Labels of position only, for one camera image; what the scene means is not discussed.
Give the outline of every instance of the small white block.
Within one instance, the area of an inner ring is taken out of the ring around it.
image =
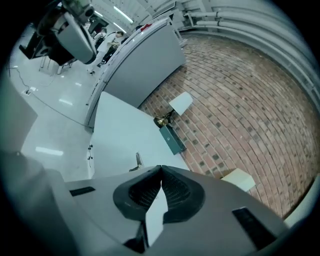
[[[242,189],[245,192],[256,185],[252,176],[239,168],[236,168],[221,180],[236,185],[238,188]]]

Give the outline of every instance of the white paper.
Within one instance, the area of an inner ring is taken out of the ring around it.
[[[145,214],[146,234],[149,247],[157,240],[164,230],[164,214],[168,211],[168,204],[164,190],[160,188],[152,205]]]

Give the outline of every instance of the brick floor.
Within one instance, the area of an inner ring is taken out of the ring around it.
[[[249,193],[284,216],[315,177],[319,119],[297,82],[260,51],[208,36],[187,36],[186,64],[140,106],[151,116],[189,92],[193,104],[173,127],[193,172],[252,175]]]

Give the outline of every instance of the green box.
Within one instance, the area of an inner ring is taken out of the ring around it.
[[[161,127],[160,133],[162,134],[164,140],[166,141],[174,155],[186,150],[185,145],[170,125]]]

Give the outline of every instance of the brick wall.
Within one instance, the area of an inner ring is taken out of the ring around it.
[[[284,216],[319,167],[319,119],[297,82],[263,53],[210,36],[187,36],[186,64],[140,106],[151,116],[189,92],[193,104],[173,127],[191,171],[221,178],[252,175],[249,193]]]

